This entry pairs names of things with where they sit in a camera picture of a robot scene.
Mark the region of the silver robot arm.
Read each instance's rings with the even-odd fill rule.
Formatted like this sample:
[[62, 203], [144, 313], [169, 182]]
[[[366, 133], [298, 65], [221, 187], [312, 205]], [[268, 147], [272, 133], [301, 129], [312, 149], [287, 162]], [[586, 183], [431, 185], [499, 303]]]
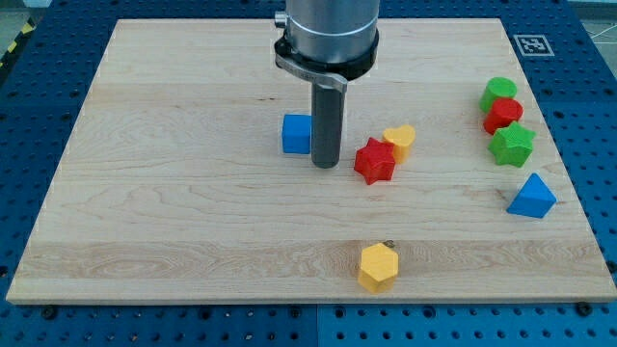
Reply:
[[282, 36], [275, 64], [311, 83], [312, 163], [339, 162], [348, 83], [373, 67], [380, 40], [379, 0], [287, 0], [275, 13]]

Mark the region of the black clamp collar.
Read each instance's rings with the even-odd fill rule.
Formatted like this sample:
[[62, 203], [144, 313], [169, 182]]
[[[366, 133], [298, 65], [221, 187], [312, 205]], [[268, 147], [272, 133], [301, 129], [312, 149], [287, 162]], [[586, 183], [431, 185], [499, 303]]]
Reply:
[[282, 36], [274, 43], [275, 64], [278, 68], [311, 84], [345, 93], [349, 81], [360, 78], [372, 69], [377, 57], [378, 44], [379, 32], [376, 32], [369, 49], [358, 58], [343, 63], [323, 63], [303, 57], [285, 36]]

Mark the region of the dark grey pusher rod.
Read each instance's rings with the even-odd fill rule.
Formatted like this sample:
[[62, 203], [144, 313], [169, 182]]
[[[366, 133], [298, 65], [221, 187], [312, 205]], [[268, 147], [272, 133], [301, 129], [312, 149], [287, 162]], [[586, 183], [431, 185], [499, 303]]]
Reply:
[[311, 86], [312, 163], [322, 169], [339, 161], [344, 113], [344, 93], [318, 84]]

